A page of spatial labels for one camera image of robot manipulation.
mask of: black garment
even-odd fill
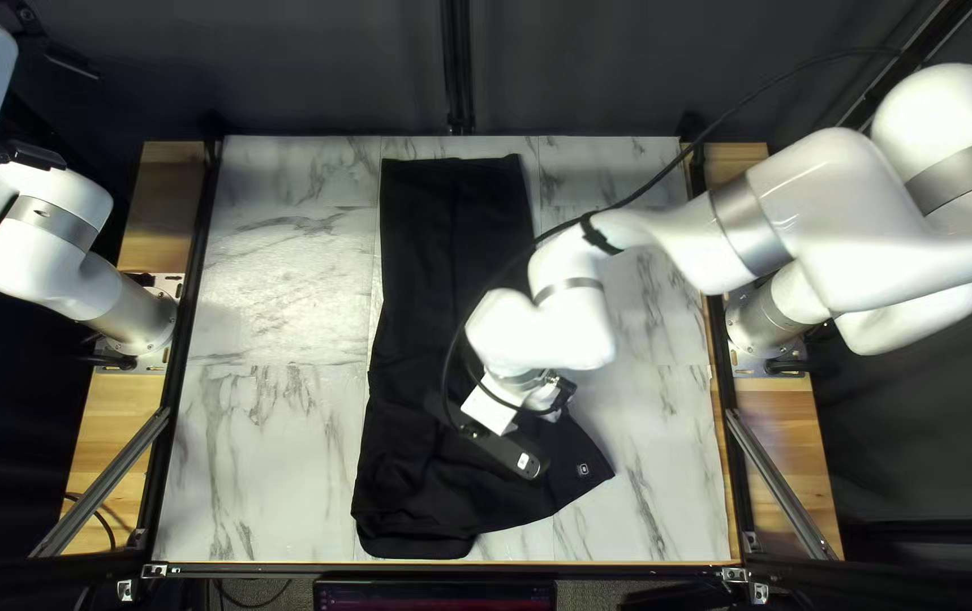
[[[520,158],[385,159],[380,230],[384,308],[351,505],[365,551],[461,558],[475,535],[547,518],[611,479],[607,460],[567,416],[550,424],[521,414],[521,432],[551,461],[527,481],[426,408],[438,398],[455,327],[499,266],[532,243]],[[509,276],[504,286],[527,291],[526,264]],[[474,381],[459,363],[449,377],[449,395],[462,402]]]

